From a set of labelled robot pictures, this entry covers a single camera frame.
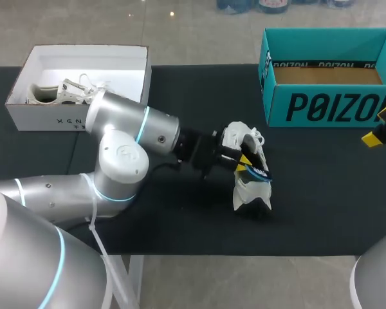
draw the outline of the shoe box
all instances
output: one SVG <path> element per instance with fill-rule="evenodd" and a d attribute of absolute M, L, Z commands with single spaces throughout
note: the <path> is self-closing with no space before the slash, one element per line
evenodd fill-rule
<path fill-rule="evenodd" d="M 78 82 L 86 74 L 92 84 L 147 105 L 151 78 L 149 48 L 122 45 L 37 45 L 30 52 L 6 107 L 19 131 L 83 131 L 86 104 L 27 104 L 29 87 Z"/>
<path fill-rule="evenodd" d="M 259 81 L 271 127 L 375 127 L 386 28 L 265 29 Z"/>

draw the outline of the teal shoe box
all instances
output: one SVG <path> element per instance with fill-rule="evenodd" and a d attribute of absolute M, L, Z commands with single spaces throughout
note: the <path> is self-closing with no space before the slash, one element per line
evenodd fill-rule
<path fill-rule="evenodd" d="M 271 127 L 374 127 L 386 106 L 386 28 L 265 29 L 259 79 Z"/>

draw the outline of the white shoe box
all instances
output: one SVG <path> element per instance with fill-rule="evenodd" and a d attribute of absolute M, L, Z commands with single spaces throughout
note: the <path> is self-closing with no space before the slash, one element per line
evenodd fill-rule
<path fill-rule="evenodd" d="M 38 45 L 30 52 L 7 98 L 6 107 L 19 131 L 83 131 L 88 105 L 26 103 L 29 86 L 78 82 L 107 83 L 118 95 L 143 105 L 149 98 L 151 65 L 146 46 Z"/>

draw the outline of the gray floor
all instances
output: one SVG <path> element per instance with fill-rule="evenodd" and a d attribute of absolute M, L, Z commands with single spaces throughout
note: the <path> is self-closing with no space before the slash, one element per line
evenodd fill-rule
<path fill-rule="evenodd" d="M 34 44 L 145 44 L 153 64 L 259 60 L 265 27 L 386 26 L 386 0 L 349 9 L 293 5 L 222 15 L 216 0 L 0 0 L 0 65 L 21 65 Z"/>
<path fill-rule="evenodd" d="M 147 256 L 141 309 L 351 309 L 354 257 Z"/>
<path fill-rule="evenodd" d="M 0 0 L 0 66 L 56 43 L 145 44 L 153 64 L 256 63 L 265 27 L 386 26 L 386 0 L 237 16 L 219 14 L 215 2 Z M 350 309 L 353 265 L 354 257 L 147 256 L 141 307 Z"/>

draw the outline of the white shoe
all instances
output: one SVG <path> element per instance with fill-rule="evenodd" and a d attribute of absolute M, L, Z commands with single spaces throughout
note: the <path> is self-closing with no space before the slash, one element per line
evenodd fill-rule
<path fill-rule="evenodd" d="M 59 86 L 39 87 L 30 85 L 27 91 L 27 104 L 90 104 L 92 97 L 88 96 L 90 89 L 72 82 L 63 80 Z"/>
<path fill-rule="evenodd" d="M 225 129 L 222 145 L 244 153 L 235 171 L 234 210 L 260 198 L 271 210 L 271 176 L 263 153 L 264 138 L 243 122 L 232 122 Z"/>

